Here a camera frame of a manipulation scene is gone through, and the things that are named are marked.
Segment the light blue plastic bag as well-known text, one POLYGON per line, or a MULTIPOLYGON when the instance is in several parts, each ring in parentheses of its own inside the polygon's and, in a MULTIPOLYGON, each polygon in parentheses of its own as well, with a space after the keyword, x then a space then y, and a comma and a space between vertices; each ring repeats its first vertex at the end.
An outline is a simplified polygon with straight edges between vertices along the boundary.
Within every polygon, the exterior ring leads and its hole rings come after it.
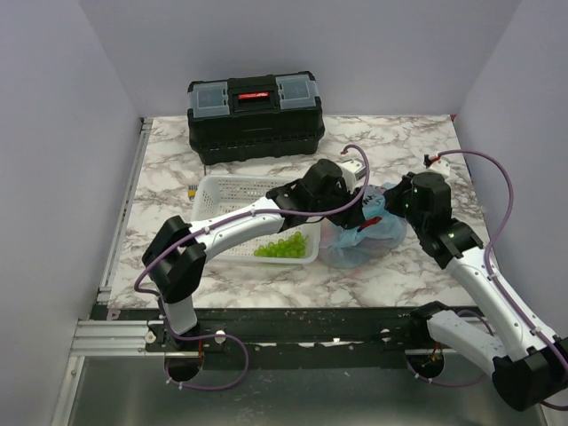
POLYGON ((386 255, 406 237, 406 220, 385 208, 384 192, 395 185, 369 185, 363 198, 366 222, 349 230, 326 220, 320 229, 318 258, 336 269, 354 269, 386 255))

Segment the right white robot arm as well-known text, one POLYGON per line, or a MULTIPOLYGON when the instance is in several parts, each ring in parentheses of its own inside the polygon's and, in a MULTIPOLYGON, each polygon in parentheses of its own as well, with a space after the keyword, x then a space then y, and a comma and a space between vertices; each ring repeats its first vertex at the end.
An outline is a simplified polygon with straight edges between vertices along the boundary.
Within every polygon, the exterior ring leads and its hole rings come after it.
POLYGON ((384 193, 385 208, 404 218, 422 249, 467 291, 496 332, 488 335, 440 303, 422 307, 408 326, 421 348, 442 343, 492 379, 511 408, 524 411, 567 387, 567 341, 520 298, 487 256, 487 247, 453 216, 451 188, 434 172, 409 173, 384 193))

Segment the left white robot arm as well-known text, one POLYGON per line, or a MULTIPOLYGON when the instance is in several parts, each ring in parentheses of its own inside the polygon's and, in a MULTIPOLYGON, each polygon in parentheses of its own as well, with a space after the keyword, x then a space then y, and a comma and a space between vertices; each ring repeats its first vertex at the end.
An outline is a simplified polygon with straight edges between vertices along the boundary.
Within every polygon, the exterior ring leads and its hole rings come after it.
POLYGON ((284 233, 312 218, 358 228, 365 218, 362 198, 369 180, 367 161, 319 160, 303 177, 270 189, 248 206, 220 217, 185 222, 168 219, 142 256, 143 275, 157 287, 169 326, 166 339, 185 351, 197 337, 193 293, 206 263, 255 238, 284 233))

